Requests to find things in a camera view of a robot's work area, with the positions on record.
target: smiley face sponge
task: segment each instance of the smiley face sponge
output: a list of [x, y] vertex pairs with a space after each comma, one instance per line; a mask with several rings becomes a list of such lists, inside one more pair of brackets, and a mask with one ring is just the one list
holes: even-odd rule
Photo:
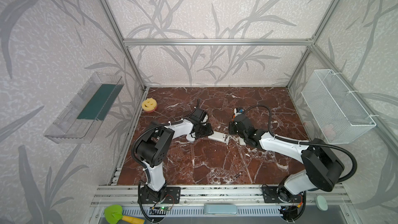
[[148, 98], [148, 99], [144, 100], [144, 102], [142, 102], [141, 106], [142, 106], [142, 109], [144, 110], [144, 112], [153, 112], [158, 107], [156, 100], [154, 100], [153, 98]]

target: green toy shovel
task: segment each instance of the green toy shovel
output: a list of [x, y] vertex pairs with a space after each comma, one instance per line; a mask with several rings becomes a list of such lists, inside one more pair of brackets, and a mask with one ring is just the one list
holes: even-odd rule
[[105, 215], [105, 219], [110, 224], [116, 224], [120, 220], [123, 220], [131, 224], [144, 224], [145, 220], [143, 219], [122, 215], [122, 210], [123, 210], [122, 206], [112, 205], [105, 208], [103, 213]]

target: white wire basket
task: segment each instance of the white wire basket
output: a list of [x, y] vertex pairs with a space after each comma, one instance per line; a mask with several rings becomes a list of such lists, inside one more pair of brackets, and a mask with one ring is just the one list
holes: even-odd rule
[[347, 144], [376, 126], [331, 69], [314, 70], [301, 94], [330, 144]]

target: brown marble surface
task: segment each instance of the brown marble surface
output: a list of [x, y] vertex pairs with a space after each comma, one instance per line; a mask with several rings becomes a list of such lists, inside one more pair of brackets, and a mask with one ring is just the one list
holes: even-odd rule
[[[190, 113], [197, 98], [202, 99], [200, 107], [208, 112], [214, 131], [228, 133], [234, 108], [263, 104], [273, 111], [274, 133], [301, 140], [308, 138], [284, 87], [151, 88], [148, 98], [151, 97], [158, 102], [158, 108], [141, 114], [133, 140], [152, 120], [175, 121]], [[253, 108], [247, 116], [255, 128], [267, 129], [266, 109]], [[279, 153], [241, 146], [236, 135], [228, 145], [208, 138], [194, 143], [183, 136], [173, 139], [163, 171], [169, 185], [279, 184], [286, 175], [303, 169], [300, 162]], [[142, 167], [131, 158], [129, 150], [118, 185], [136, 185], [139, 179], [146, 181]]]

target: black mounting plate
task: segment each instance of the black mounting plate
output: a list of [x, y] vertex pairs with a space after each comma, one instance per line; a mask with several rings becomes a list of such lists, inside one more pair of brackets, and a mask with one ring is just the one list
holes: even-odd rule
[[[166, 187], [166, 196], [163, 203], [173, 203], [177, 204], [180, 202], [181, 188], [180, 187]], [[148, 193], [146, 187], [141, 188], [141, 196], [140, 201], [142, 204], [153, 204], [154, 202], [151, 200], [151, 196]]]
[[[278, 186], [266, 186], [266, 185], [261, 186], [261, 191], [263, 192], [264, 203], [285, 203], [285, 202], [279, 200], [278, 194], [277, 194], [277, 188], [278, 188]], [[301, 202], [301, 197], [302, 197], [301, 194], [302, 193], [293, 196], [293, 200], [295, 203], [298, 204]]]

